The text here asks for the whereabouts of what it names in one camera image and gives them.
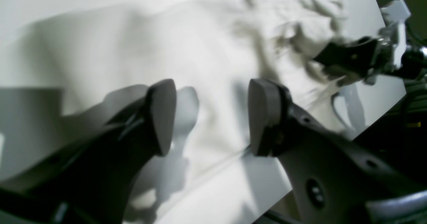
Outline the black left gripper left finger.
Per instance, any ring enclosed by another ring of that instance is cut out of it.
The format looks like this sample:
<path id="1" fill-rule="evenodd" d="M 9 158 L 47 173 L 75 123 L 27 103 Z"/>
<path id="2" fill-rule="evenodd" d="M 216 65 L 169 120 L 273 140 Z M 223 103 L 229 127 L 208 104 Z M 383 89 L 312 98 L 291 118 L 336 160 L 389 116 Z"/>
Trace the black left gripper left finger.
<path id="1" fill-rule="evenodd" d="M 175 82 L 146 95 L 28 170 L 1 182 L 1 211 L 34 224 L 120 224 L 143 166 L 168 154 Z"/>

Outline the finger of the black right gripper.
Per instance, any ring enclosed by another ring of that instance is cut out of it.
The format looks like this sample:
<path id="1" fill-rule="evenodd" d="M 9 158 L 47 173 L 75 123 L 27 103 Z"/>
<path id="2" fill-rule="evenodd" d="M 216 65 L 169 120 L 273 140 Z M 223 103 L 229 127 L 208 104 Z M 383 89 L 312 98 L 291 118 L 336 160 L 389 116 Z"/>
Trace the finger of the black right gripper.
<path id="1" fill-rule="evenodd" d="M 349 43 L 330 42 L 314 61 L 325 67 L 339 66 L 358 75 L 367 75 L 379 44 L 379 39 L 367 36 Z"/>

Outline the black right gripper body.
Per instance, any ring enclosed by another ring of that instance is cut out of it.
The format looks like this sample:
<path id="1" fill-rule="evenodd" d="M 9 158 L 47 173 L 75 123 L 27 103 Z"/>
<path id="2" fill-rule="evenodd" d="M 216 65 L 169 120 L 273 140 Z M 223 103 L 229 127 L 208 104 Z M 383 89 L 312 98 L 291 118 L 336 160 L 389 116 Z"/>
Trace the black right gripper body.
<path id="1" fill-rule="evenodd" d="M 406 34 L 409 36 L 407 37 L 405 52 L 401 57 L 400 68 L 392 65 L 393 54 L 390 44 L 382 46 L 373 69 L 368 72 L 365 78 L 367 85 L 374 85 L 379 75 L 426 83 L 426 39 L 421 39 L 410 27 L 406 27 Z"/>

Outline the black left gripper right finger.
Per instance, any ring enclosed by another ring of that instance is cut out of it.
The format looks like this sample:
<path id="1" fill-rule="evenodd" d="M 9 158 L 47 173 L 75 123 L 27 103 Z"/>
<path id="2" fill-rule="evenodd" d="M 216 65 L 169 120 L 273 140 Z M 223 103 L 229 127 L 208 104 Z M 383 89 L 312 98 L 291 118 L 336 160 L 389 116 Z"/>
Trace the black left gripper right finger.
<path id="1" fill-rule="evenodd" d="M 248 115 L 253 155 L 279 160 L 303 224 L 426 223 L 426 185 L 327 130 L 284 85 L 252 78 Z"/>

